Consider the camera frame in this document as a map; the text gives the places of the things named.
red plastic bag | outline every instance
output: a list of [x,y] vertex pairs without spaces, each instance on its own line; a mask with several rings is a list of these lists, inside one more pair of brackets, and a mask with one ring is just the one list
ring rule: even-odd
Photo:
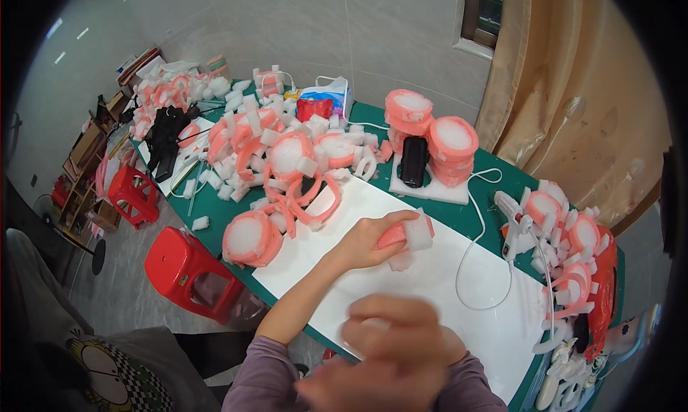
[[332,99],[305,100],[300,98],[297,100],[297,120],[304,123],[308,121],[313,114],[325,119],[330,119],[332,115]]

green table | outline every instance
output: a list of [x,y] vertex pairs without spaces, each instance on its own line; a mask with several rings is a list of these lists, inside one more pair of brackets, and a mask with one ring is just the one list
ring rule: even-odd
[[[244,94],[249,95],[254,94],[254,92],[255,86],[254,84],[251,84],[251,86],[244,91]],[[218,109],[206,115],[205,118],[213,123],[216,123],[219,121],[219,118],[223,115],[223,113],[223,109]],[[352,122],[360,121],[382,125],[384,124],[383,113],[383,109],[356,102],[352,108],[350,120]],[[368,133],[377,134],[380,142],[382,142],[384,139],[387,139],[387,132],[385,130],[377,129],[368,125],[365,126],[365,130]],[[377,179],[371,179],[369,183],[387,192],[387,189],[390,187],[391,165],[391,160],[386,164],[378,164],[378,177]],[[524,187],[528,186],[530,189],[535,190],[538,188],[538,181],[525,174],[520,169],[513,167],[511,164],[482,149],[478,149],[476,152],[474,166],[474,171],[482,171],[488,168],[497,167],[502,171],[503,174],[502,181],[497,184],[490,184],[480,179],[471,180],[469,184],[470,192],[473,195],[473,198],[476,199],[476,203],[483,214],[486,225],[486,232],[484,236],[477,241],[477,243],[495,255],[501,256],[503,238],[499,228],[506,223],[506,217],[501,211],[496,209],[496,206],[494,206],[495,192],[501,190],[514,197],[516,200],[519,200],[521,194],[523,193]],[[197,169],[199,168],[199,166],[196,166],[188,174],[188,177],[196,177]],[[487,174],[488,177],[492,178],[493,176],[491,175],[495,175],[496,177],[497,174]],[[181,194],[184,191],[184,182],[180,183],[180,185],[174,191],[176,194]],[[249,203],[264,196],[265,192],[263,189],[256,187],[252,188],[251,191],[239,203],[234,201],[223,201],[218,198],[218,193],[212,189],[212,187],[206,186],[203,188],[203,190],[201,190],[200,193],[196,195],[193,211],[190,217],[187,216],[189,205],[188,200],[170,197],[168,201],[176,213],[182,218],[185,225],[189,227],[191,227],[191,225],[194,223],[194,219],[196,218],[200,218],[204,215],[208,215],[210,217],[210,227],[204,230],[196,231],[195,234],[202,244],[205,245],[213,255],[219,256],[222,252],[222,235],[224,234],[224,229],[227,224],[229,224],[238,214],[250,210],[248,207]],[[482,230],[476,210],[470,203],[467,206],[460,206],[452,203],[421,200],[414,197],[401,197],[400,199],[416,208],[422,206],[427,215],[430,215],[438,221],[441,221],[443,224],[458,231],[469,239],[475,238]],[[616,312],[615,321],[612,325],[617,325],[620,323],[621,304],[624,302],[625,258],[621,249],[618,250],[618,257],[619,306]],[[230,265],[228,263],[224,264],[236,276],[236,278],[244,283],[244,285],[246,285],[256,296],[259,296],[262,301],[270,306],[275,304],[277,298],[253,277],[253,268],[247,267],[245,269],[241,269],[237,265]],[[543,282],[542,276],[530,266],[530,253],[519,255],[515,260],[515,266],[521,271],[529,274],[534,279]],[[333,349],[338,354],[355,360],[355,358],[349,355],[348,352],[341,349],[330,339],[325,338],[310,325],[307,325],[304,331],[306,334],[315,340],[318,340],[326,347]],[[533,358],[524,381],[521,383],[520,388],[517,390],[509,404],[510,411],[518,412],[520,410],[521,404],[523,403],[525,395],[529,390],[530,383],[535,377],[535,373],[538,370],[541,360],[542,356],[535,356],[535,358]]]

beige curtain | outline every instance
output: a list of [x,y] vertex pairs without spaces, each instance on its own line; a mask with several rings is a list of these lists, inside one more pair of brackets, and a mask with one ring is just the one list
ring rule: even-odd
[[612,0],[504,0],[502,21],[481,146],[557,182],[575,206],[599,206],[620,233],[657,199],[671,144],[640,42]]

floor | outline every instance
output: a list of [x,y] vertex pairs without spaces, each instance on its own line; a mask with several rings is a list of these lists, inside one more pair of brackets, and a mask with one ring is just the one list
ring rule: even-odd
[[[167,326],[176,333],[232,330],[183,310],[160,296],[151,286],[142,270],[147,251],[163,227],[183,227],[182,220],[166,200],[161,200],[158,207],[160,215],[154,224],[137,232],[123,221],[115,233],[106,234],[107,254],[99,276],[91,273],[90,256],[85,256],[76,276],[71,274],[65,287],[72,302],[101,335],[158,325]],[[626,253],[627,264],[624,319],[664,301],[671,262],[662,252],[661,237],[659,208],[655,205],[617,238]],[[324,350],[320,343],[301,333],[290,345],[289,354],[295,363],[314,368],[321,364]],[[612,410],[625,392],[641,358],[642,351],[610,373],[593,411]],[[228,384],[237,371],[238,367],[216,375],[206,383],[209,386]]]

red plastic stool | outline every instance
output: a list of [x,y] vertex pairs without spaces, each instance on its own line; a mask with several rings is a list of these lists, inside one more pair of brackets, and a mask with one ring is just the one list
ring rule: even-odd
[[[134,186],[133,180],[139,177],[142,179],[142,184]],[[144,193],[146,188],[150,187],[148,195]],[[156,189],[153,181],[145,176],[134,167],[124,166],[115,173],[110,183],[110,188],[107,190],[107,198],[112,202],[112,206],[136,229],[138,230],[139,223],[148,221],[150,223],[156,222],[159,211],[156,208]],[[117,204],[117,202],[124,200],[126,205],[126,212]],[[138,214],[133,215],[132,210],[137,210]]]
[[[229,309],[239,299],[244,284],[219,262],[194,236],[172,227],[165,227],[150,248],[144,262],[153,287],[177,306],[198,313],[220,324],[229,321]],[[221,277],[224,291],[216,303],[202,298],[196,280]]]

